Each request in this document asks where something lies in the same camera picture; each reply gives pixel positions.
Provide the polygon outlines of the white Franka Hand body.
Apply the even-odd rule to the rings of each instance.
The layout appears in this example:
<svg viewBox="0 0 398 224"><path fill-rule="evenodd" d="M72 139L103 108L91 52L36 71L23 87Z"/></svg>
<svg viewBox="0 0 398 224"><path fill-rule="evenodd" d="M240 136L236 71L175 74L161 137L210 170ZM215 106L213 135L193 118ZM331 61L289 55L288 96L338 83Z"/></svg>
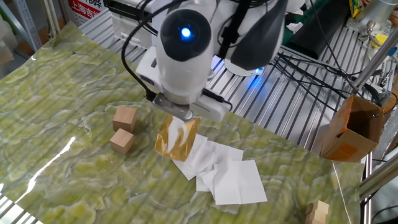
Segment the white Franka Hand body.
<svg viewBox="0 0 398 224"><path fill-rule="evenodd" d="M190 121L194 116L204 116L215 122L222 121L229 111L226 100L211 90L202 88L197 100L190 104L178 104L165 96L166 90L161 83L161 73L156 61L156 48L151 47L143 56L136 69L137 76L147 85L154 96L149 101L162 111L181 119Z"/></svg>

